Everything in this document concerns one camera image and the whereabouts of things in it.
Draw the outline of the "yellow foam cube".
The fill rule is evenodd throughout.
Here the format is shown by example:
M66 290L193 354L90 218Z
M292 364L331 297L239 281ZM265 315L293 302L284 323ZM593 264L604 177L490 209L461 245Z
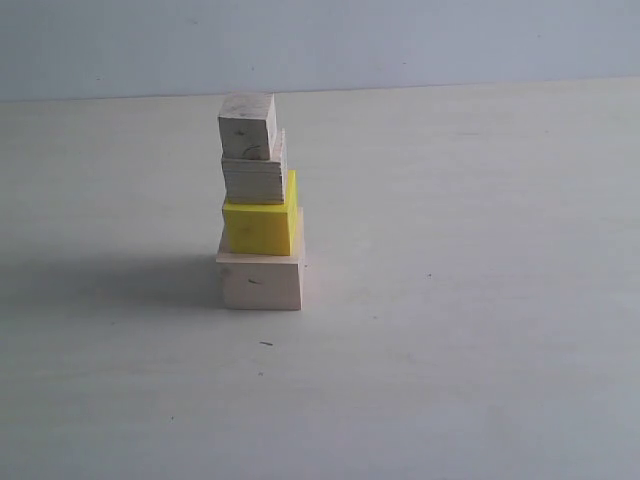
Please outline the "yellow foam cube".
M282 204L237 204L225 200L222 214L231 251L239 254L293 254L298 224L297 171L290 170Z

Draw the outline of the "small wooden cube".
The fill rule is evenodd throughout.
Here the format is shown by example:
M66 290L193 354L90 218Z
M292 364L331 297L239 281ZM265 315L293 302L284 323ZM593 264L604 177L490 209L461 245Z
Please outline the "small wooden cube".
M234 93L218 114L222 153L226 158L269 160L277 136L273 93Z

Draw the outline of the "medium wooden cube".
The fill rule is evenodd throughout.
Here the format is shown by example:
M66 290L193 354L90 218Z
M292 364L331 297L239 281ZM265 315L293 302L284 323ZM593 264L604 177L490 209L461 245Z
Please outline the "medium wooden cube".
M269 160L221 158L226 199L236 204L283 204L288 165L286 130L277 136Z

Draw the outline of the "large wooden cube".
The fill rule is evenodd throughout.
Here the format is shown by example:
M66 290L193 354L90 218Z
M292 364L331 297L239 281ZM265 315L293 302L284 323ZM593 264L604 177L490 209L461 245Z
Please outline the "large wooden cube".
M292 255L232 253L228 237L224 227L216 254L223 301L228 309L302 309L306 254L302 207L297 210Z

